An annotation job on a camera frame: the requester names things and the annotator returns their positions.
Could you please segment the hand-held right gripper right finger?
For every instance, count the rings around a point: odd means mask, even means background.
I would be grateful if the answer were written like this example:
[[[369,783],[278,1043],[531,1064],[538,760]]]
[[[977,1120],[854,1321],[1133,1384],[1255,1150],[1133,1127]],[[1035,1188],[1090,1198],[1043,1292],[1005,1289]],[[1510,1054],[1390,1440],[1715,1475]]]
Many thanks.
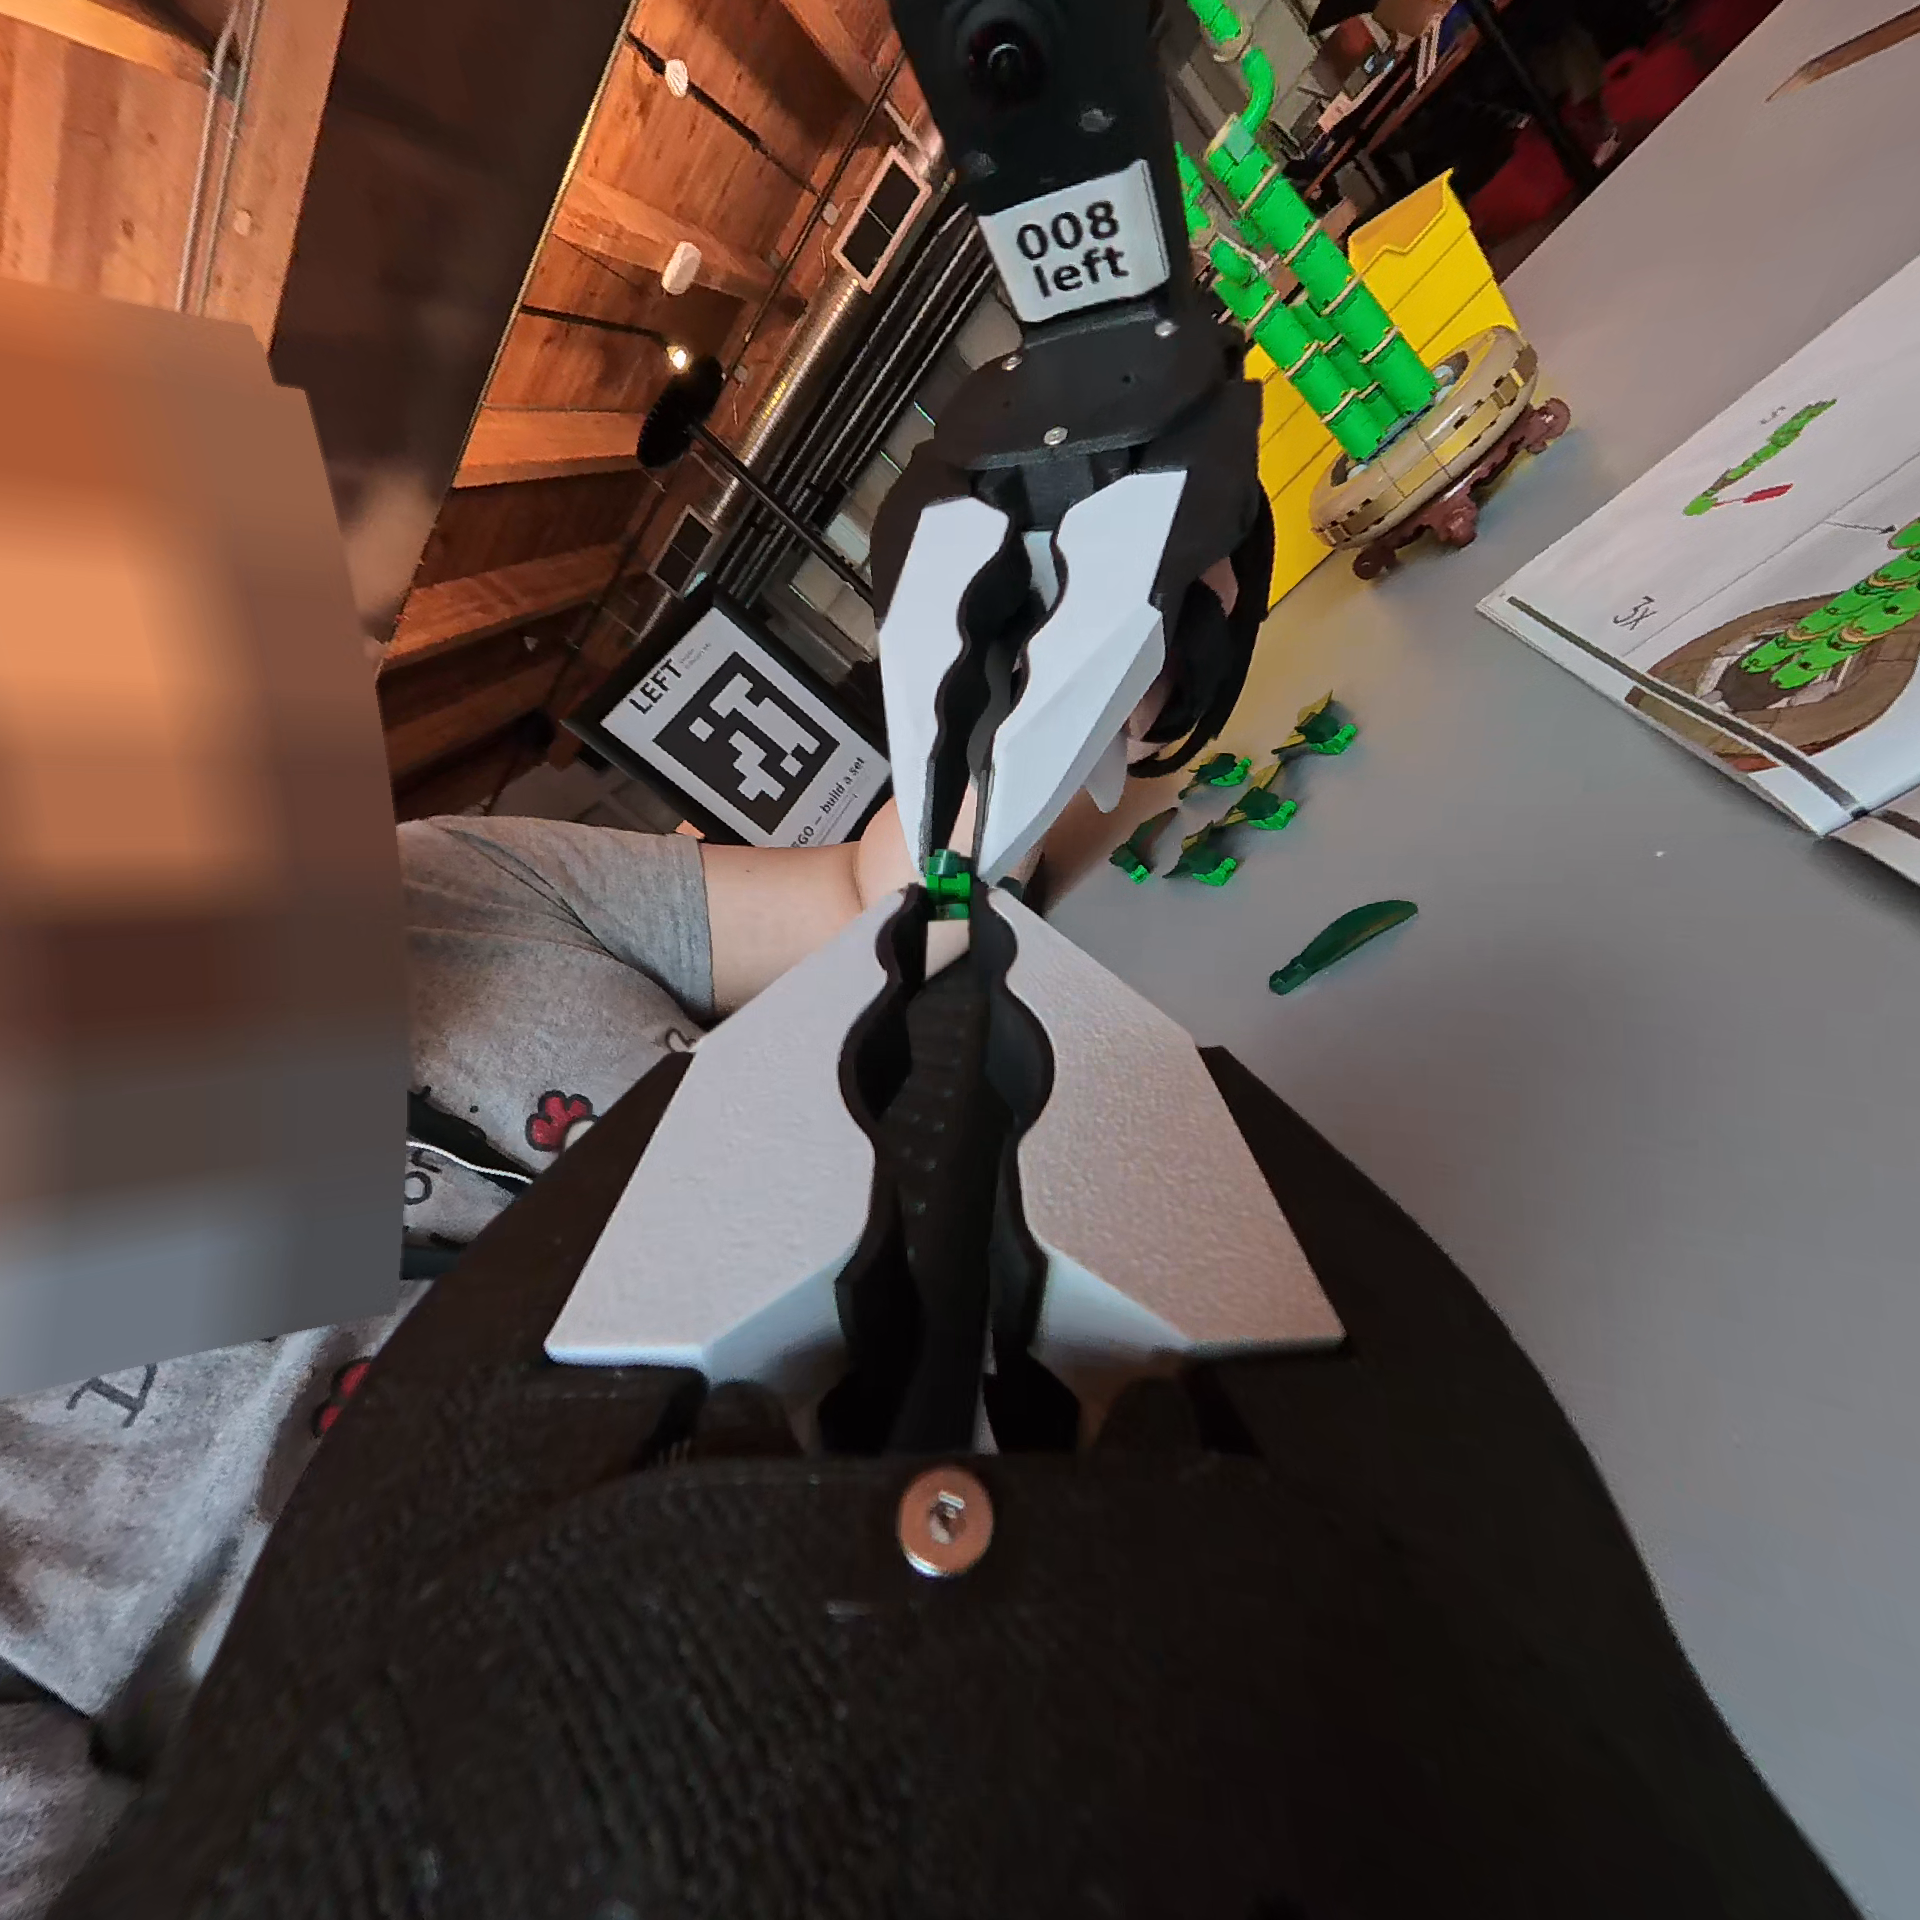
[[[1072,1451],[1191,1361],[1324,1354],[1342,1321],[1191,1032],[1011,888],[973,902],[992,1210],[973,1440]]]

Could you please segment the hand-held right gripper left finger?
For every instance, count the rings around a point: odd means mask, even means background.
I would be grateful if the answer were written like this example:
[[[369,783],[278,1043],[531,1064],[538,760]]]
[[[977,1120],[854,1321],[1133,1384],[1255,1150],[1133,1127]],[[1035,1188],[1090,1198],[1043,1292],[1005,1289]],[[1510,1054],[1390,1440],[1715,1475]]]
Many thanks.
[[[840,1050],[883,989],[876,940],[898,902],[883,894],[697,1043],[543,1337],[551,1361],[755,1382],[806,1452],[825,1451],[819,1402],[848,1371],[835,1285],[872,1201]]]

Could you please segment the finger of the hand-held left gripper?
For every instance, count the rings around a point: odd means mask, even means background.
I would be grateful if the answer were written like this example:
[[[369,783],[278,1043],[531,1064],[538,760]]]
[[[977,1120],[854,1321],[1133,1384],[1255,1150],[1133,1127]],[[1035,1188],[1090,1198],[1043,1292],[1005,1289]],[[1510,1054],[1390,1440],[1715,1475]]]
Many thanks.
[[[1063,585],[1025,649],[1025,684],[992,739],[977,877],[1000,883],[1085,786],[1158,680],[1152,603],[1188,473],[1133,473],[1072,504],[1056,536]]]
[[[1049,529],[951,498],[905,536],[876,640],[908,872],[956,851],[1022,886],[1049,825]]]

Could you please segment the person's left forearm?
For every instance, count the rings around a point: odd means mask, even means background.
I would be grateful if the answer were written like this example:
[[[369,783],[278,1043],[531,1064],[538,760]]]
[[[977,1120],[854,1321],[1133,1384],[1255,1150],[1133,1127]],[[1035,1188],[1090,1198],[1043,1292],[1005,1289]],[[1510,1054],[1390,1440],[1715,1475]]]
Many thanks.
[[[898,800],[830,847],[702,844],[713,1014],[732,1017],[806,956],[916,883]]]

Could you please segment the green lego bamboo model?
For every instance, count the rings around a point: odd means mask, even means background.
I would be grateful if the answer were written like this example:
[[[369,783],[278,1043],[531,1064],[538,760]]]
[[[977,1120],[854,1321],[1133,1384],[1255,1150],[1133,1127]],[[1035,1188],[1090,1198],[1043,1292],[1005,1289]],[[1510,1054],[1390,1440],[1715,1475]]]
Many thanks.
[[[1192,268],[1336,441],[1308,525],[1369,583],[1402,550],[1474,540],[1480,499],[1572,424],[1542,386],[1532,343],[1492,326],[1427,362],[1313,213],[1263,129],[1275,76],[1231,3],[1191,3],[1198,35],[1245,83],[1205,154],[1177,149]]]

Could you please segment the long dark green lego leaf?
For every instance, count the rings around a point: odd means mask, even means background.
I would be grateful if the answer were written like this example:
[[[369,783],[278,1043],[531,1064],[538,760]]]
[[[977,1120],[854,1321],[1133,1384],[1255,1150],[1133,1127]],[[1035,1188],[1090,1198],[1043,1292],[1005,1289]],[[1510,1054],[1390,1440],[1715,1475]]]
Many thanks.
[[[1279,998],[1297,992],[1308,981],[1319,977],[1332,966],[1339,966],[1353,952],[1380,940],[1384,934],[1411,923],[1420,906],[1402,897],[1384,897],[1357,909],[1342,912],[1335,923],[1319,927],[1307,948],[1286,959],[1279,969],[1267,975],[1267,989]]]

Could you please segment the lego instruction booklet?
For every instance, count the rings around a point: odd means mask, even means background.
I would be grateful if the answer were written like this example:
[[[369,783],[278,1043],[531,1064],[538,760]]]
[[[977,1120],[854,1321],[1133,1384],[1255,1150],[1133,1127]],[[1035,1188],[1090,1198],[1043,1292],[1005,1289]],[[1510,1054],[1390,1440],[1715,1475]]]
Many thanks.
[[[1478,611],[1913,883],[1918,264]]]

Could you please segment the white fiducial marker sign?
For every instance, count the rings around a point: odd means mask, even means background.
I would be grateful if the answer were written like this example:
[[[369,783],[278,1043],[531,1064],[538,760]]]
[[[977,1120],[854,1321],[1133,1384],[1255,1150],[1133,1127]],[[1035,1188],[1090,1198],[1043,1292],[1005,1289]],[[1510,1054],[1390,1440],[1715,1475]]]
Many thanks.
[[[572,730],[749,847],[837,847],[891,795],[877,734],[752,612],[702,587]]]

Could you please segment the black round ceiling fixture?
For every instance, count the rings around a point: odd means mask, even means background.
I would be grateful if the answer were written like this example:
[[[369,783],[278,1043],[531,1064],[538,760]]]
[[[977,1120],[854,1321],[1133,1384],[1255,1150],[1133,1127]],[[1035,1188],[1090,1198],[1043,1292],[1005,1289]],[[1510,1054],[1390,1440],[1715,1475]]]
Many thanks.
[[[708,427],[708,420],[726,386],[730,373],[717,355],[697,355],[677,370],[640,422],[634,445],[637,466],[659,473],[677,464],[691,446],[699,446],[717,464],[724,474],[749,491],[766,514],[775,517],[775,521],[792,539],[819,558],[861,603],[869,603],[869,583]]]

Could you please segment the yellow plastic bin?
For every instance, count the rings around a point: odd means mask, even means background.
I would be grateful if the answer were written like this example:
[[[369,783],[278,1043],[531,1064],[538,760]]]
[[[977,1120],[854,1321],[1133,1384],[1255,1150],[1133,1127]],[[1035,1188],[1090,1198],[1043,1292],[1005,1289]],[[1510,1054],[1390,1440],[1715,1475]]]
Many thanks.
[[[1357,227],[1342,248],[1402,336],[1427,362],[1498,323],[1520,326],[1489,257],[1480,252],[1466,207],[1453,194],[1453,173],[1442,173],[1384,207]],[[1259,380],[1263,399],[1259,485],[1275,525],[1267,587],[1267,605],[1275,605],[1332,558],[1308,525],[1308,499],[1339,446],[1259,348],[1249,348],[1245,375]]]

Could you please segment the silver ventilation duct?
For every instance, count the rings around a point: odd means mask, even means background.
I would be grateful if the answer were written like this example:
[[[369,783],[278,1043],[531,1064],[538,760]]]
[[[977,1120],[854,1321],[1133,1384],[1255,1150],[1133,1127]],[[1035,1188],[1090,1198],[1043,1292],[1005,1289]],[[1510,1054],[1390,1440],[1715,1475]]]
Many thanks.
[[[694,580],[755,603],[778,564],[814,564],[829,590],[869,605],[865,540],[877,504],[977,352],[970,328],[996,326],[996,277],[973,213],[941,196],[876,293],[837,272],[738,449],[752,474],[717,474],[702,517],[713,540]]]

